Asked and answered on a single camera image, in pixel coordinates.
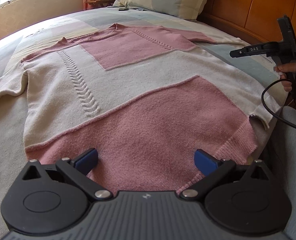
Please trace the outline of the operator right hand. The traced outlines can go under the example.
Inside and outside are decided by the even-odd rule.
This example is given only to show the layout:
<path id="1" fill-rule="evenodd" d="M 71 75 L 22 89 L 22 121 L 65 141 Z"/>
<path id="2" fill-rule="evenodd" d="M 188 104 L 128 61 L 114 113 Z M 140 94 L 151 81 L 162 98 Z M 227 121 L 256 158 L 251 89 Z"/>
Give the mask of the operator right hand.
<path id="1" fill-rule="evenodd" d="M 296 73 L 296 63 L 291 62 L 276 66 L 275 72 L 280 74 L 280 79 L 290 79 L 293 73 Z"/>

